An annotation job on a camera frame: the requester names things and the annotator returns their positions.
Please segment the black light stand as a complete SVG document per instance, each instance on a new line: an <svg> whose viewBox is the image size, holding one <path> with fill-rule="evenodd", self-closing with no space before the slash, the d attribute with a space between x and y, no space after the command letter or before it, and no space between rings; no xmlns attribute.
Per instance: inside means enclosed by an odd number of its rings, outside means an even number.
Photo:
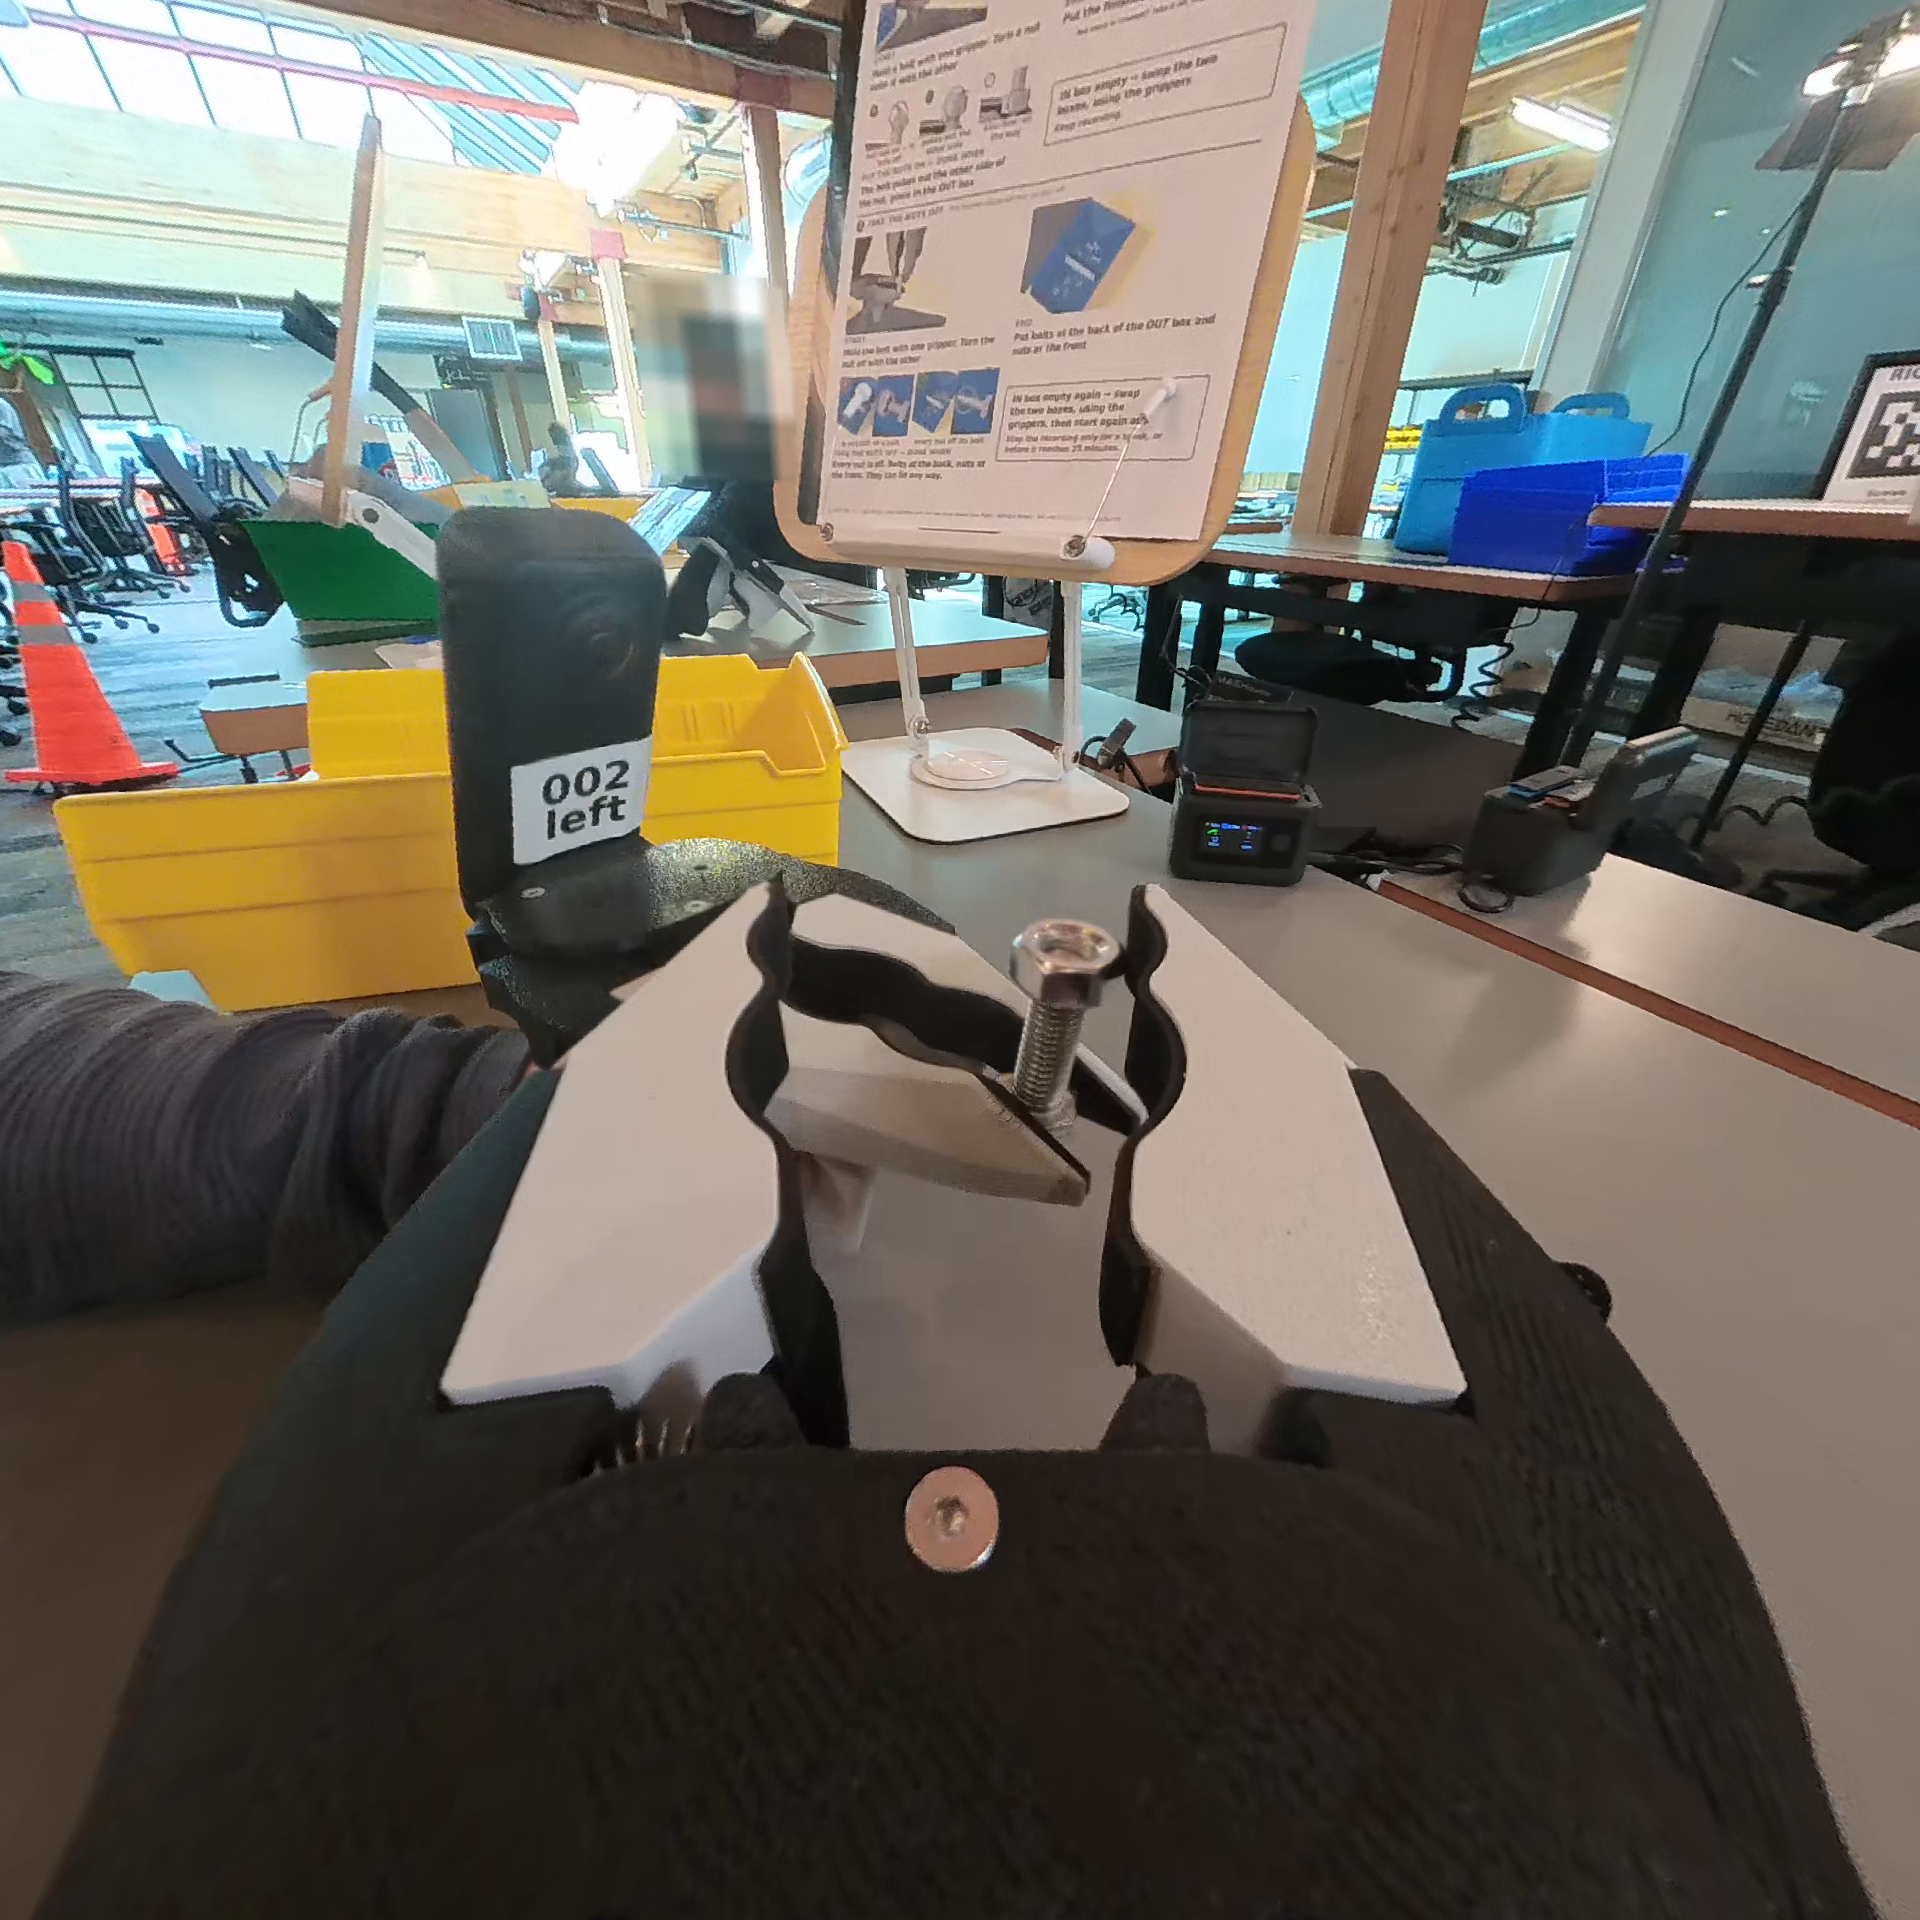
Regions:
<svg viewBox="0 0 1920 1920"><path fill-rule="evenodd" d="M1915 347L1915 200L1885 186L1915 153L1915 5L1786 5L1766 47L1793 90L1763 106L1760 128L1773 138L1758 169L1805 174L1808 184L1758 250L1768 270L1750 264L1727 287L1750 299L1749 317L1671 499L1680 504L1816 499L1862 360ZM1736 869L1667 830L1664 847L1626 856L1736 882ZM1760 898L1777 905L1798 883L1833 899L1843 882L1775 870Z"/></svg>

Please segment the silver steel bolt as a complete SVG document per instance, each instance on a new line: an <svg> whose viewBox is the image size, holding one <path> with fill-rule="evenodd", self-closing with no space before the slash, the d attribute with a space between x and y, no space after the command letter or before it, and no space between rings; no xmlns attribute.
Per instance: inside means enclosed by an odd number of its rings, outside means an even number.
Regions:
<svg viewBox="0 0 1920 1920"><path fill-rule="evenodd" d="M1072 1070L1088 1015L1122 966L1122 946L1082 919L1027 923L1010 949L1010 977L1026 997L1015 1055L1015 1099L1047 1129L1072 1118Z"/></svg>

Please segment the instruction board on white stand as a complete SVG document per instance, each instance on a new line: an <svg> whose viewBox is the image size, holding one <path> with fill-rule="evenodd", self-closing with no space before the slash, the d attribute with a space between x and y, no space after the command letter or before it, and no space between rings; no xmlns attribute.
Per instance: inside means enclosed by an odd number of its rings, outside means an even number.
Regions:
<svg viewBox="0 0 1920 1920"><path fill-rule="evenodd" d="M799 229L799 278L786 299L775 375L775 514L783 537L809 559L847 559L879 568L891 614L901 725L894 735L854 742L842 752L842 774L901 832L955 847L995 835L1109 819L1128 803L1126 792L1085 769L1077 754L1082 725L1081 584L1166 584L1205 557L1224 533L1250 448L1263 359L1269 357L1288 274L1301 245L1311 189L1314 129L1304 97L1295 97L1286 128L1280 179L1271 200L1253 302L1239 341L1226 414L1222 415L1207 507L1195 537L1183 542L1105 538L1094 523L1055 518L1039 528L1039 543L1010 543L1002 534L946 534L909 529L881 542L874 533L837 534L799 514L801 440L809 405L826 397L822 360L829 349L833 297L824 277L826 197L818 197ZM907 562L952 562L981 575L1015 574L1054 581L1063 614L1063 719L1050 749L1005 727L935 725L920 690Z"/></svg>

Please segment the paper instruction sheet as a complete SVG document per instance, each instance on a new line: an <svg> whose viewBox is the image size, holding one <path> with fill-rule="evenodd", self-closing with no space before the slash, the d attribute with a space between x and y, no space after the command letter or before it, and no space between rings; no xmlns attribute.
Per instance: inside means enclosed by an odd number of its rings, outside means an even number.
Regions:
<svg viewBox="0 0 1920 1920"><path fill-rule="evenodd" d="M837 547L1202 533L1315 5L856 5L799 514Z"/></svg>

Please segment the black grey tabletop device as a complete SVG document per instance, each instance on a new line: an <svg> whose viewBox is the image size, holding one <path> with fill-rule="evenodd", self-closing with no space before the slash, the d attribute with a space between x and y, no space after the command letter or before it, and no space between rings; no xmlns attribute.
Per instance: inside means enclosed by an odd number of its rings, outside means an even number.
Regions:
<svg viewBox="0 0 1920 1920"><path fill-rule="evenodd" d="M678 545L683 559L665 599L665 633L673 641L790 655L811 641L818 618L853 623L842 605L805 602L765 559L738 559L709 534Z"/></svg>

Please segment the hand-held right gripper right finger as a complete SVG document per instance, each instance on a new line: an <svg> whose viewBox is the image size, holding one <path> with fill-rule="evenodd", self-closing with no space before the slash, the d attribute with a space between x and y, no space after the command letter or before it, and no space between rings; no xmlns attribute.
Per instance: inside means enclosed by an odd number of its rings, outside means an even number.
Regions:
<svg viewBox="0 0 1920 1920"><path fill-rule="evenodd" d="M1187 1379L1211 1449L1254 1456L1295 1389L1413 1408L1467 1391L1355 1067L1155 882L1134 997L1097 1314L1111 1358Z"/></svg>

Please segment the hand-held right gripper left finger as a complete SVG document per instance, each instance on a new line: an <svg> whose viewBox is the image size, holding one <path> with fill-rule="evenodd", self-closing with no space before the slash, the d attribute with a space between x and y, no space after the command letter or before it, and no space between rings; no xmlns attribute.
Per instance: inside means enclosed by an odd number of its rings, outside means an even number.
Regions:
<svg viewBox="0 0 1920 1920"><path fill-rule="evenodd" d="M776 879L751 886L569 1051L445 1401L591 1387L650 1427L690 1427L722 1377L770 1374L809 1441L847 1443L799 1153L767 1118L793 915Z"/></svg>

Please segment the blue plastic tote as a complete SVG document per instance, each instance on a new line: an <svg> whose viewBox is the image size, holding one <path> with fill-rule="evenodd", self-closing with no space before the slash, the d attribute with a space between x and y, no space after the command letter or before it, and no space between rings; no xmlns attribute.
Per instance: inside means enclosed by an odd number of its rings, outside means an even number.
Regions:
<svg viewBox="0 0 1920 1920"><path fill-rule="evenodd" d="M1453 390L1424 423L1399 497L1391 543L1443 557L1469 474L1488 467L1634 458L1649 425L1618 390L1587 390L1541 410L1515 378L1482 378Z"/></svg>

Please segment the blue plastic bin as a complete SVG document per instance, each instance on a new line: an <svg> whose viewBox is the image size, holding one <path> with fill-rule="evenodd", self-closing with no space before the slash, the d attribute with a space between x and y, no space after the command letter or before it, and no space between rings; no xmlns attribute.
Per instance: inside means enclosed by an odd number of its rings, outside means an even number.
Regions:
<svg viewBox="0 0 1920 1920"><path fill-rule="evenodd" d="M1592 526L1607 504L1666 512L1688 454L1482 467L1462 480L1446 562L1467 568L1614 578L1641 567L1649 533Z"/></svg>

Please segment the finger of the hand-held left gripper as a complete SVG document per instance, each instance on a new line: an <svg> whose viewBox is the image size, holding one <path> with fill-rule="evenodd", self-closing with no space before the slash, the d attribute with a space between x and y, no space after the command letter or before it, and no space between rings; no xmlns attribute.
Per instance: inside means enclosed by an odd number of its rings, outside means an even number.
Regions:
<svg viewBox="0 0 1920 1920"><path fill-rule="evenodd" d="M968 1238L995 1249L1085 1203L1088 1168L995 1114L984 1077L907 1061L786 1070L765 1118L799 1159L809 1247L826 1265L913 1262Z"/></svg>
<svg viewBox="0 0 1920 1920"><path fill-rule="evenodd" d="M787 1013L826 1002L877 1016L941 1055L1013 1079L1027 997L946 926L849 896L819 896L790 915Z"/></svg>

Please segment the black office chair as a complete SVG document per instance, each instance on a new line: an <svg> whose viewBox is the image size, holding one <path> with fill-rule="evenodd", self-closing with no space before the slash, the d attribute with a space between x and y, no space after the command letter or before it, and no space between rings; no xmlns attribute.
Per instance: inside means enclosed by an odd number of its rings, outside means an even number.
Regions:
<svg viewBox="0 0 1920 1920"><path fill-rule="evenodd" d="M1917 638L1885 639L1839 699L1808 787L1815 838L1861 869L1815 914L1867 929L1915 905Z"/></svg>
<svg viewBox="0 0 1920 1920"><path fill-rule="evenodd" d="M1233 646L1246 678L1353 705L1443 701L1461 693L1467 659L1467 649L1395 653L1343 630L1271 627Z"/></svg>

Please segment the wooden post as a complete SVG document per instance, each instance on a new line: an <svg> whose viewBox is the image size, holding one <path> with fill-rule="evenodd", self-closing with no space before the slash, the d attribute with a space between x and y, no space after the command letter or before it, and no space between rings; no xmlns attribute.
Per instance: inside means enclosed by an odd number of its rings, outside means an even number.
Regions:
<svg viewBox="0 0 1920 1920"><path fill-rule="evenodd" d="M1384 456L1482 2L1386 10L1291 533L1358 537Z"/></svg>

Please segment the wooden board stand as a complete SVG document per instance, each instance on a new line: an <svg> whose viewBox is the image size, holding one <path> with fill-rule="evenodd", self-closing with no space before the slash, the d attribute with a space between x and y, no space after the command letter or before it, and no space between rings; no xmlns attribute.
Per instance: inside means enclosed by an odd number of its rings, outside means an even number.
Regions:
<svg viewBox="0 0 1920 1920"><path fill-rule="evenodd" d="M363 115L352 169L342 299L331 377L326 383L326 443L320 463L320 514L345 526L346 494L358 489L366 409L376 327L376 293L385 235L385 153L376 112Z"/></svg>

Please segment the printed tag sign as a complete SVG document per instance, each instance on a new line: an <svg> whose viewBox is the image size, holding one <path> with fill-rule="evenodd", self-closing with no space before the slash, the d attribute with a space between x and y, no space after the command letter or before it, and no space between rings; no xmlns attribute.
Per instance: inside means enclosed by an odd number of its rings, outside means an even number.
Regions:
<svg viewBox="0 0 1920 1920"><path fill-rule="evenodd" d="M1917 349L1862 360L1816 472L1815 497L1917 518Z"/></svg>

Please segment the row of office chairs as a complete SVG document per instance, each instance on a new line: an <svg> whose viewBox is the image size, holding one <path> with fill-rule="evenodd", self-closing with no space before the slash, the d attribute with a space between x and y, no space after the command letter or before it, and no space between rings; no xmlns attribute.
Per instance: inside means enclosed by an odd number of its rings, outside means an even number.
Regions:
<svg viewBox="0 0 1920 1920"><path fill-rule="evenodd" d="M3 537L30 547L62 614L83 639L96 639L103 622L154 633L149 601L202 582L224 622L238 630L264 625L285 602L243 523L273 502L272 474L251 458L193 463L159 437L135 437L131 448L106 477L83 477L65 456L33 477L3 477ZM185 578L154 567L137 489L150 491L170 520L189 559Z"/></svg>

